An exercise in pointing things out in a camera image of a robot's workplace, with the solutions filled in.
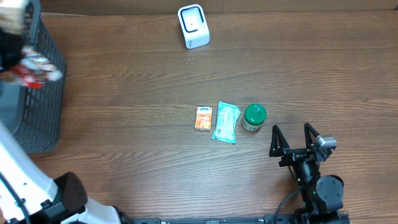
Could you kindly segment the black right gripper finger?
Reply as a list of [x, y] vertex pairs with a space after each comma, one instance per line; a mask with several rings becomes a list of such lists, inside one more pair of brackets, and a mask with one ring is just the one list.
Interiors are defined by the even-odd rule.
[[290, 146], [286, 141], [284, 135], [282, 134], [282, 131], [280, 130], [278, 125], [273, 125], [269, 156], [282, 157], [289, 149]]
[[312, 127], [310, 123], [304, 124], [304, 133], [306, 148], [310, 149], [313, 147], [318, 147], [318, 144], [315, 140], [320, 134]]

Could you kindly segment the beige snack pouch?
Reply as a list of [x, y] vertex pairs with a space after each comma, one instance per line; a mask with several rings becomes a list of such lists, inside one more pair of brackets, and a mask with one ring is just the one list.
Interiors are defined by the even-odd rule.
[[[1, 1], [1, 29], [22, 36], [24, 11], [27, 5], [27, 1]], [[23, 58], [15, 66], [32, 70], [43, 84], [47, 81], [55, 82], [63, 77], [63, 73], [47, 57], [35, 51], [34, 47], [25, 40], [22, 56]], [[9, 70], [1, 72], [1, 80], [10, 83], [14, 81]]]

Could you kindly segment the green lid jar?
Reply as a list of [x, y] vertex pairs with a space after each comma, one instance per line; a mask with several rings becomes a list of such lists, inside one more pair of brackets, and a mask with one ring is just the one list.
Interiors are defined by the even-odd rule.
[[241, 124], [247, 131], [257, 131], [265, 122], [267, 111], [260, 104], [249, 105], [243, 114]]

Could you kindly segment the red snack stick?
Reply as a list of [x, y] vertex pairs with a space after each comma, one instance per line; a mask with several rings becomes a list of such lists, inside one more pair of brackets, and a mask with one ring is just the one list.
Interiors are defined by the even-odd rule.
[[44, 86], [43, 82], [39, 81], [33, 71], [28, 68], [15, 66], [10, 68], [9, 72], [14, 79], [13, 82], [20, 86], [35, 89], [40, 89]]

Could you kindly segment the teal wet wipes pack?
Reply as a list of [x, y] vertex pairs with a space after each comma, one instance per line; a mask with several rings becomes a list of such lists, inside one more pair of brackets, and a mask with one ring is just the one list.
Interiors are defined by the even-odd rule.
[[220, 101], [218, 103], [216, 127], [212, 139], [235, 144], [235, 128], [240, 115], [241, 110], [236, 105]]

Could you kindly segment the orange tissue pack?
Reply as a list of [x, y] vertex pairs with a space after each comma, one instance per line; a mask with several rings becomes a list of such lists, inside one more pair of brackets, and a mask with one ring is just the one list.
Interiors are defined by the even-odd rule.
[[210, 131], [212, 124], [212, 107], [202, 106], [197, 108], [195, 118], [195, 129], [200, 131]]

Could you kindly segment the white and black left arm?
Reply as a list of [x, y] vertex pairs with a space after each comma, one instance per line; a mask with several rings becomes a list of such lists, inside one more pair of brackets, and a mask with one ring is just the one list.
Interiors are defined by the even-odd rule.
[[[49, 59], [25, 45], [21, 35], [5, 31], [1, 31], [1, 72], [32, 88], [63, 77]], [[1, 125], [1, 212], [7, 223], [132, 222], [116, 207], [89, 197], [74, 173], [56, 179], [44, 174], [5, 124]]]

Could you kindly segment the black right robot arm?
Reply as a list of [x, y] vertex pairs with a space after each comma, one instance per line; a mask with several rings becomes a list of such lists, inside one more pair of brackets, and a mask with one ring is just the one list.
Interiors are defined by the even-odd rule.
[[[287, 167], [298, 189], [286, 196], [270, 223], [349, 223], [349, 216], [341, 215], [344, 182], [337, 175], [321, 176], [320, 164], [335, 151], [337, 141], [333, 136], [322, 136], [310, 123], [304, 124], [305, 147], [291, 149], [277, 125], [272, 127], [270, 157], [279, 157], [279, 166]], [[291, 215], [281, 215], [283, 205], [296, 194], [301, 194], [303, 207]]]

